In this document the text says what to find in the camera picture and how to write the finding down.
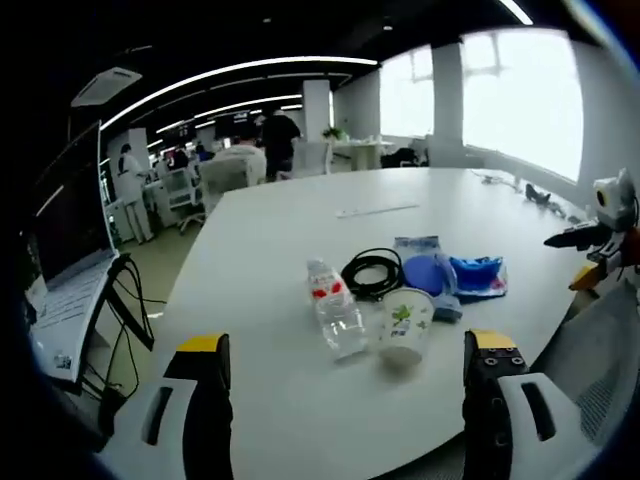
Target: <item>window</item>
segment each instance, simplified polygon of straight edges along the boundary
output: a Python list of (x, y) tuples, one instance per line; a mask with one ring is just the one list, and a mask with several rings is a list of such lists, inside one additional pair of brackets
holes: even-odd
[(582, 93), (562, 32), (517, 29), (469, 35), (462, 46), (463, 140), (577, 181)]
[(431, 47), (405, 52), (380, 70), (380, 128), (384, 135), (424, 137), (433, 133)]

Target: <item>white table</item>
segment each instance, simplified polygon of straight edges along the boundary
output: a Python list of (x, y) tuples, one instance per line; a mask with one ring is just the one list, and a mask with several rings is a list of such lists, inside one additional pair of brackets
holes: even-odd
[(382, 140), (338, 140), (331, 143), (334, 150), (351, 152), (351, 170), (375, 170), (381, 168), (380, 150), (393, 145)]
[[(338, 219), (339, 210), (418, 202)], [(543, 245), (568, 224), (503, 185), (456, 169), (385, 169), (310, 177), (227, 193), (198, 236), (154, 327), (157, 371), (188, 338), (231, 339), (232, 463), (239, 480), (367, 479), (463, 429), (464, 332), (498, 330), (531, 364), (573, 299), (584, 254)], [(306, 260), (340, 269), (395, 236), (439, 235), (447, 253), (502, 255), (509, 293), (434, 324), (412, 375), (385, 374), (376, 354), (331, 359), (311, 310)], [(375, 318), (366, 317), (375, 336)]]

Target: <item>plastic water bottle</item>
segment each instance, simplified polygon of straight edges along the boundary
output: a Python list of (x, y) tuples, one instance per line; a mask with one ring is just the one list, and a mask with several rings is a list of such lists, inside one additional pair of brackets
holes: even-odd
[(316, 318), (336, 359), (363, 351), (362, 315), (340, 274), (322, 260), (309, 260), (307, 270)]

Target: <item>computer screen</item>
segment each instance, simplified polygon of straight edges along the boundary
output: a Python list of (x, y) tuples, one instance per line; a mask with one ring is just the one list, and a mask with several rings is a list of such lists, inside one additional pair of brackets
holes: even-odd
[(111, 248), (100, 197), (99, 145), (96, 124), (67, 146), (39, 184), (47, 198), (35, 212), (34, 233), (45, 281)]

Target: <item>person in white shirt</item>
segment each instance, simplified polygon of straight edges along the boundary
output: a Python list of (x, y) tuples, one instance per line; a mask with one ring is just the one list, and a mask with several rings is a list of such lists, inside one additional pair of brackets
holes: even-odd
[(261, 149), (255, 146), (257, 136), (257, 127), (253, 123), (247, 122), (240, 132), (237, 143), (216, 153), (213, 157), (213, 161), (244, 158), (249, 187), (264, 183), (267, 176), (267, 157)]
[(146, 174), (140, 168), (136, 158), (131, 155), (131, 145), (125, 143), (120, 150), (118, 159), (118, 181), (119, 198), (122, 199), (127, 219), (133, 230), (138, 243), (153, 238), (149, 227), (149, 217), (144, 207), (142, 199), (142, 186)]

